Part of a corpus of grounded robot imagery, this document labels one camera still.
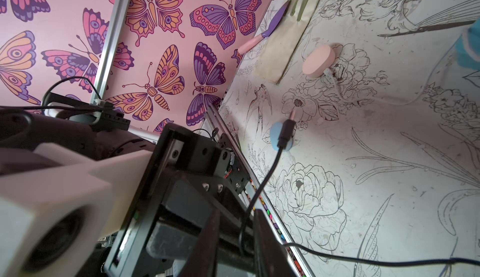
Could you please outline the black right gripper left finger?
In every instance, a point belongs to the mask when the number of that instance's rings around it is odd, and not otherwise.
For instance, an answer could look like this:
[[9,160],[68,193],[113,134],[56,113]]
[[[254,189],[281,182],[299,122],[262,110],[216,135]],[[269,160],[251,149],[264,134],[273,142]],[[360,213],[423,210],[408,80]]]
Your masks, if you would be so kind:
[[197,242],[179,276],[216,276],[219,238],[220,212],[215,210],[197,237]]

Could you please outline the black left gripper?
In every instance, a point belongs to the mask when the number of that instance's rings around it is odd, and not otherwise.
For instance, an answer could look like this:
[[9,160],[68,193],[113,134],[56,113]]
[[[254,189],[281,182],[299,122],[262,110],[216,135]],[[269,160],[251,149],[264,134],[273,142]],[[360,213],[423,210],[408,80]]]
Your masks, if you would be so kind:
[[252,272],[252,249],[240,253],[246,206],[238,196],[235,154],[224,144],[167,124],[143,171],[103,266],[108,276],[154,276],[188,259],[212,213],[219,213],[219,263]]

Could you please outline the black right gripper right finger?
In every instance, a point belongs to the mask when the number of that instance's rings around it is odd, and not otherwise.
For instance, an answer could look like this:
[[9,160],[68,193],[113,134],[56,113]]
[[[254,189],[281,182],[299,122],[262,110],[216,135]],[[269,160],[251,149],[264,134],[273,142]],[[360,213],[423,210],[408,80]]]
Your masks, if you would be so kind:
[[276,239],[265,214],[254,211],[254,272],[256,276],[296,276],[285,247]]

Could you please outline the blue earbud case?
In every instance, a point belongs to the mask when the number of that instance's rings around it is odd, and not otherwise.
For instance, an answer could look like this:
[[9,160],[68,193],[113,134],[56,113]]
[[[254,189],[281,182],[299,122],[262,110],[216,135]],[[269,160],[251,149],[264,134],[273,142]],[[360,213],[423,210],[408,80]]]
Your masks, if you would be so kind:
[[293,133],[295,123],[292,121],[277,122],[270,129],[270,140],[275,151],[282,146],[284,151],[289,151],[293,146]]

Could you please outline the pink earbud case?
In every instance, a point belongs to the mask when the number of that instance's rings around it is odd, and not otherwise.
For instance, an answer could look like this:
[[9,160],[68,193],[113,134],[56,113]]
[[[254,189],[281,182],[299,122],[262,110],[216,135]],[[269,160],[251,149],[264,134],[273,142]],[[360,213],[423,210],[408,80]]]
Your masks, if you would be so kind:
[[336,54],[327,44],[315,49],[304,61],[302,72],[307,77],[320,77],[335,61]]

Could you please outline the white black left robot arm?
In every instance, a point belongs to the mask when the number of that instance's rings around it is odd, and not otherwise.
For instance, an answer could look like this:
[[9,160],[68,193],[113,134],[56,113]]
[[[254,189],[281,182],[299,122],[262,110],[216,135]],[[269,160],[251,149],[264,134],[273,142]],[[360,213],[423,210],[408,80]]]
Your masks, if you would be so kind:
[[54,108],[1,108],[2,276],[76,276],[109,235],[108,276],[154,276],[177,259],[191,276],[209,259],[253,271],[228,146],[173,123],[151,143],[106,103]]

